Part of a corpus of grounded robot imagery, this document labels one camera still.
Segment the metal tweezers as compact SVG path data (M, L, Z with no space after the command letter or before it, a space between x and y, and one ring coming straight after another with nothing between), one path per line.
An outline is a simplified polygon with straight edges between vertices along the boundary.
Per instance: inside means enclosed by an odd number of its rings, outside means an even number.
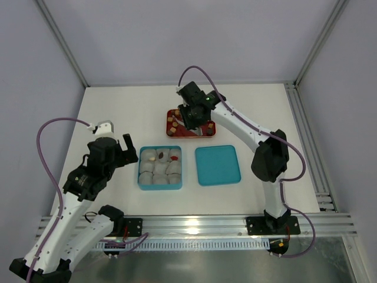
M183 129L185 129L186 131L190 131L190 132L194 133L196 136L199 136L199 137L203 136L203 131L200 127L195 128L195 129L187 129L185 127L185 124L184 124L183 121L179 120L176 116L172 116L172 118L176 123L181 125L183 127Z

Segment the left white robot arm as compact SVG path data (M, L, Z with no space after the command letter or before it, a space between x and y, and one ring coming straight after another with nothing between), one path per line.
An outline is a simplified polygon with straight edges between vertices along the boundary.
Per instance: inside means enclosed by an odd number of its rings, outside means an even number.
M12 273L26 282L68 282L79 261L96 243L108 235L122 233L124 212L105 205L89 227L71 237L115 169L138 162L130 135L124 134L123 139L126 150L111 137L99 137L88 144L87 164L81 164L68 175L53 217L34 247L23 258L11 262Z

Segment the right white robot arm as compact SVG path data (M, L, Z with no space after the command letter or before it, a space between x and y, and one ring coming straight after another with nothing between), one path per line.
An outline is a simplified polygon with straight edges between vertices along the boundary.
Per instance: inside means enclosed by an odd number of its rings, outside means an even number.
M225 96L216 90L206 94L193 81L178 86L177 94L183 99L178 110L187 130L213 121L234 134L253 152L251 170L263 185L265 225L272 233L284 229L291 216L290 210L283 204L279 185L289 161L285 133L259 126L237 113Z

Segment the red rectangular tray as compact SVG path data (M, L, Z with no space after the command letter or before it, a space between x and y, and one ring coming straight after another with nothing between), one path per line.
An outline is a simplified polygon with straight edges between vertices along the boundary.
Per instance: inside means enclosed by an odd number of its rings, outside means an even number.
M196 136L190 131L183 129L181 125L176 123L172 116L176 116L179 120L183 121L182 116L178 109L171 109L167 112L166 118L166 135L175 139L198 139L198 138L211 138L216 134L216 124L212 121L207 122L205 125L200 126L203 131L203 136Z

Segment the teal box with paper cups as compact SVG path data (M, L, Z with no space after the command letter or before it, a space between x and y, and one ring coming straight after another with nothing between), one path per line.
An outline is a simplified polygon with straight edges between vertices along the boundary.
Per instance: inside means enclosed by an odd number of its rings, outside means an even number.
M171 161L177 156L179 161ZM183 154L180 146L144 146L140 149L137 184L143 191L180 190L183 187Z

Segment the teal box lid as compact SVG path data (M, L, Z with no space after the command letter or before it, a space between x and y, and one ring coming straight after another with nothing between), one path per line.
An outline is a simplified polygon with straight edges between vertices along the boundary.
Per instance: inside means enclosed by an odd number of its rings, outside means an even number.
M232 145L198 147L195 160L201 186L236 184L242 179L236 149Z

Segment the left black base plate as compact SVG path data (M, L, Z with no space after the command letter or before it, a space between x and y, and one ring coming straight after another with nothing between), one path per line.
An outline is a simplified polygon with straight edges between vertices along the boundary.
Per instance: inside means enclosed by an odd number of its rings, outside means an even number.
M125 218L124 219L124 234L123 237L139 237L143 231L142 218Z

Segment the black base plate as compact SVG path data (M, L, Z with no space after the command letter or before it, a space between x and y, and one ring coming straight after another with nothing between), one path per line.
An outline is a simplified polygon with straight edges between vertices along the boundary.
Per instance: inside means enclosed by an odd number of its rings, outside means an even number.
M265 216L249 216L246 218L247 233L250 236L262 235L300 235L301 230L298 219L289 216L283 220L268 218Z
M139 237L143 231L142 218L125 218L124 219L124 234L123 237Z

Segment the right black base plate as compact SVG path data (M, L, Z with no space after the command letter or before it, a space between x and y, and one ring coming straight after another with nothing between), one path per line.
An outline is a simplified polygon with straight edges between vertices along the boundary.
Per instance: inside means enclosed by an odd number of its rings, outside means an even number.
M262 235L300 235L301 230L298 219L289 216L283 220L268 218L265 216L249 216L246 218L247 233L250 236Z

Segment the aluminium front rail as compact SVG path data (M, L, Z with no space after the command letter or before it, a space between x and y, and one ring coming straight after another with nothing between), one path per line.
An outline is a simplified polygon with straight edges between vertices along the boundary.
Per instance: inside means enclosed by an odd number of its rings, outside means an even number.
M308 213L316 236L356 236L347 213ZM153 237L248 236L247 215L140 216L142 232Z

